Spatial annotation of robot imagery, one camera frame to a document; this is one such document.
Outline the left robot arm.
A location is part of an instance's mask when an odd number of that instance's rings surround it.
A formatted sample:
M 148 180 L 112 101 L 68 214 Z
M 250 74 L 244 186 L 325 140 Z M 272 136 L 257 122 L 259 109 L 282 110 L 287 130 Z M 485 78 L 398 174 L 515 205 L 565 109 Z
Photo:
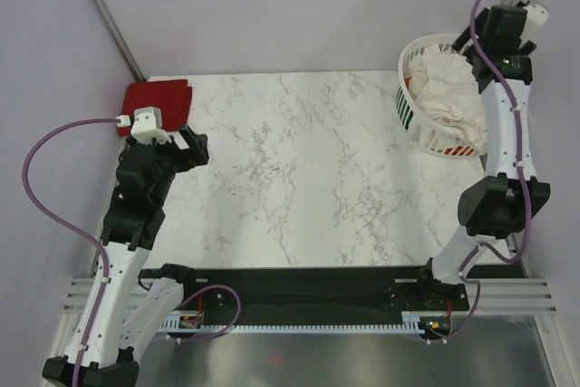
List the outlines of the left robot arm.
M 101 232 L 104 255 L 82 317 L 43 377 L 56 386 L 133 386 L 140 360 L 164 319 L 198 301 L 191 268 L 143 266 L 165 218 L 163 205 L 175 176 L 209 162 L 208 137 L 190 127 L 175 140 L 148 144 L 128 138 L 115 171 L 116 185 Z

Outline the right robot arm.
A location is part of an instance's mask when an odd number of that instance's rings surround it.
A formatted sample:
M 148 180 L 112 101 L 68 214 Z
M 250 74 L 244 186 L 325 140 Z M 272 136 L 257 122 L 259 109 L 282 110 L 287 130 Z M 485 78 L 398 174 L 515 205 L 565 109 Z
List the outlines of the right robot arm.
M 473 17 L 455 41 L 472 66 L 488 125 L 485 176 L 459 199 L 459 227 L 441 252 L 420 270 L 417 302 L 428 309 L 473 309 L 468 273 L 489 251 L 517 264 L 531 239 L 531 220 L 550 198 L 537 178 L 529 146 L 527 109 L 533 81 L 531 34 L 543 26 L 547 9 L 536 1 L 496 5 Z

